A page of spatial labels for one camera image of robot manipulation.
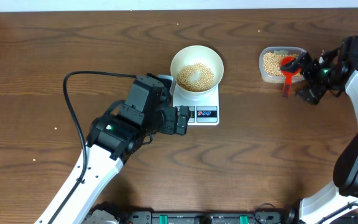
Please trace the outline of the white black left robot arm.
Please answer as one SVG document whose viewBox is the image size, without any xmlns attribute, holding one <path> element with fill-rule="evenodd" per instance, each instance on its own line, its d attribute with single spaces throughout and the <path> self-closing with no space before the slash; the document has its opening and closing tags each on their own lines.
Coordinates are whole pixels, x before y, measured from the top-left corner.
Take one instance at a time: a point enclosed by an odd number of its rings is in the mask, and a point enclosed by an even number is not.
<svg viewBox="0 0 358 224">
<path fill-rule="evenodd" d="M 82 223 L 105 186 L 117 175 L 145 138 L 156 133 L 186 134 L 190 109 L 172 107 L 175 88 L 169 75 L 134 76 L 125 100 L 117 100 L 84 136 L 78 120 L 81 154 L 56 196 L 37 223 Z"/>
</svg>

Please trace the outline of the red plastic measuring scoop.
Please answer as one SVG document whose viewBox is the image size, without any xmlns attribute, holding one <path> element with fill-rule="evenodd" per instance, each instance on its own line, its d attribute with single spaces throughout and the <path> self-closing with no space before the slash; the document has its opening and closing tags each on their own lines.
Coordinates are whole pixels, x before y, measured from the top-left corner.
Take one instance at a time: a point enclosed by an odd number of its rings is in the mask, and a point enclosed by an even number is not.
<svg viewBox="0 0 358 224">
<path fill-rule="evenodd" d="M 286 65 L 286 64 L 290 63 L 294 59 L 295 59 L 295 57 L 285 57 L 280 62 L 280 65 L 281 66 Z M 295 72 L 287 72 L 287 71 L 282 70 L 282 73 L 285 75 L 285 81 L 284 81 L 284 86 L 283 86 L 283 94 L 282 94 L 282 96 L 284 98 L 288 98 L 288 96 L 290 94 L 293 76 L 299 74 L 300 71 L 301 71 L 300 68 L 298 68 Z"/>
</svg>

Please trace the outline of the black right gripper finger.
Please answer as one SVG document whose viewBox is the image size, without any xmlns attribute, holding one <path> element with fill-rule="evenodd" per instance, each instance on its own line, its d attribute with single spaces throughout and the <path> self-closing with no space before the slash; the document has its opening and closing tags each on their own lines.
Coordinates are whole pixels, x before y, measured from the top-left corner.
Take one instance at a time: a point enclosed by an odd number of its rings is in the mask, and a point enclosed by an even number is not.
<svg viewBox="0 0 358 224">
<path fill-rule="evenodd" d="M 303 101 L 317 105 L 327 89 L 324 86 L 304 86 L 295 92 L 295 95 L 301 98 Z"/>
<path fill-rule="evenodd" d="M 282 72 L 303 72 L 311 63 L 311 57 L 308 52 L 299 54 L 295 59 L 285 62 L 280 66 Z"/>
</svg>

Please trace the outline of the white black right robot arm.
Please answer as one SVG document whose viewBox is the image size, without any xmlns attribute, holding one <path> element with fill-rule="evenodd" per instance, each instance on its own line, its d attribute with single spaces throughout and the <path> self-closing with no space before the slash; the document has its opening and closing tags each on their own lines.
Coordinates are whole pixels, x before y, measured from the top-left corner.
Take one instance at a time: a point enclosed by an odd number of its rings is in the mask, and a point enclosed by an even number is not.
<svg viewBox="0 0 358 224">
<path fill-rule="evenodd" d="M 351 99 L 358 125 L 358 35 L 343 39 L 340 47 L 313 60 L 308 52 L 283 62 L 281 71 L 303 75 L 306 85 L 296 91 L 303 101 L 317 105 L 330 91 Z M 343 222 L 345 214 L 358 208 L 358 132 L 338 157 L 333 179 L 314 195 L 290 209 L 287 223 Z"/>
</svg>

